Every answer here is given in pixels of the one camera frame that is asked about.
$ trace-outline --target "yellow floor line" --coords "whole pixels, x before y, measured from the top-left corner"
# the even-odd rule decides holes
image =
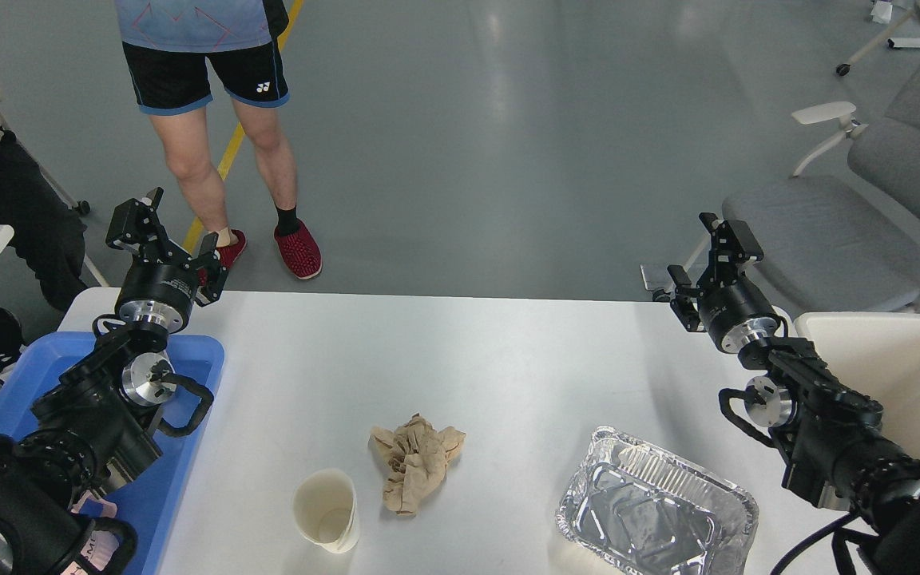
[[[299,16],[300,8],[302,7],[303,0],[293,0],[293,5],[289,8],[288,14],[289,25],[286,26],[286,29],[279,35],[277,40],[280,52],[286,45],[286,39],[289,38],[289,32],[293,30],[293,25],[295,25],[296,18]],[[229,175],[229,170],[233,167],[233,161],[236,160],[236,154],[240,152],[241,143],[244,143],[244,127],[242,124],[237,123],[236,128],[233,130],[233,137],[229,139],[229,143],[226,145],[226,152],[222,154],[222,161],[219,161],[219,167],[216,168],[222,181],[226,181],[226,176]],[[194,221],[190,223],[190,229],[187,230],[187,236],[183,239],[183,249],[188,254],[194,249],[194,245],[197,245],[197,240],[200,239],[202,232],[204,232],[204,225],[201,225],[200,219],[194,218]]]

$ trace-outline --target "blue bin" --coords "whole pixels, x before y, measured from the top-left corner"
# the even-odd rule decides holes
[[[0,433],[21,440],[36,430],[38,421],[30,413],[30,404],[59,385],[59,375],[93,348],[94,335],[89,332],[58,331],[32,343],[0,390]],[[213,394],[218,391],[225,352],[216,339],[206,335],[172,335],[167,352],[177,374],[194,378]],[[196,405],[197,397],[179,389],[165,404],[165,419],[174,426],[182,426]],[[137,553],[125,575],[156,574],[197,442],[207,425],[206,418],[200,428],[183,438],[161,432],[154,434],[161,458],[136,481],[106,498],[116,503],[117,519],[137,530]]]

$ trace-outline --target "black pants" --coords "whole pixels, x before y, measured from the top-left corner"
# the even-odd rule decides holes
[[[10,245],[33,270],[48,304],[69,309],[87,288],[80,278],[87,228],[59,200],[12,132],[0,141],[0,224],[14,229]]]

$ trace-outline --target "brown paper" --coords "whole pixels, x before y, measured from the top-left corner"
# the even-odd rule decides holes
[[[421,499],[446,479],[446,468],[460,455],[466,434],[449,426],[441,432],[420,414],[395,432],[371,428],[371,439],[390,467],[383,502],[396,514],[416,514]]]

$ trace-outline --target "blue shirt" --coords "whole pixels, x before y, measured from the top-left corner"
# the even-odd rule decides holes
[[[123,41],[168,52],[265,45],[286,28],[282,0],[116,0]]]

